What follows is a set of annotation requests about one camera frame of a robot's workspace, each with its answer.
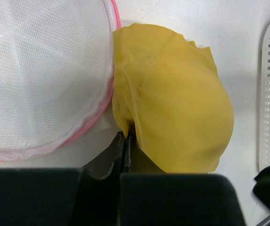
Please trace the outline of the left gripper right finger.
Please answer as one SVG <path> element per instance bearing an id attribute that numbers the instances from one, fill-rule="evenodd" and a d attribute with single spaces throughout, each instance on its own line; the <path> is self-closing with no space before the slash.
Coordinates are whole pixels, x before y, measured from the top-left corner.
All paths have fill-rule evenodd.
<path id="1" fill-rule="evenodd" d="M 161 170 L 139 147 L 137 138 L 129 133 L 126 138 L 124 155 L 124 172 L 164 174 Z"/>

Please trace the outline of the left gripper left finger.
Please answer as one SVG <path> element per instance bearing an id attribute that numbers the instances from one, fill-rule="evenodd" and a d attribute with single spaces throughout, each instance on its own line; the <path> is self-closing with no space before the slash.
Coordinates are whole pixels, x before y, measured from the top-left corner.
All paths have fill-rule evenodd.
<path id="1" fill-rule="evenodd" d="M 125 136 L 119 131 L 110 145 L 82 167 L 82 180 L 118 180 L 123 168 Z"/>

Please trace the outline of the yellow bra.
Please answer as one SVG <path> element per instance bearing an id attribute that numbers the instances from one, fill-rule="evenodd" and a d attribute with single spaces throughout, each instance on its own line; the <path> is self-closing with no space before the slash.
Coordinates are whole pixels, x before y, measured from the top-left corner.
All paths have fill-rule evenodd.
<path id="1" fill-rule="evenodd" d="M 114 119 L 167 173 L 217 169 L 234 127 L 232 102 L 209 47 L 154 24 L 113 32 Z"/>

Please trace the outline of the white mesh laundry bag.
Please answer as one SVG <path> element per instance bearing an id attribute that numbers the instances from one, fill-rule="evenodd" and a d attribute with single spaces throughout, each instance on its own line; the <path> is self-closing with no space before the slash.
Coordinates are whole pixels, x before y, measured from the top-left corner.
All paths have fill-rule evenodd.
<path id="1" fill-rule="evenodd" d="M 87 132 L 112 99 L 114 0 L 0 0 L 0 163 Z"/>

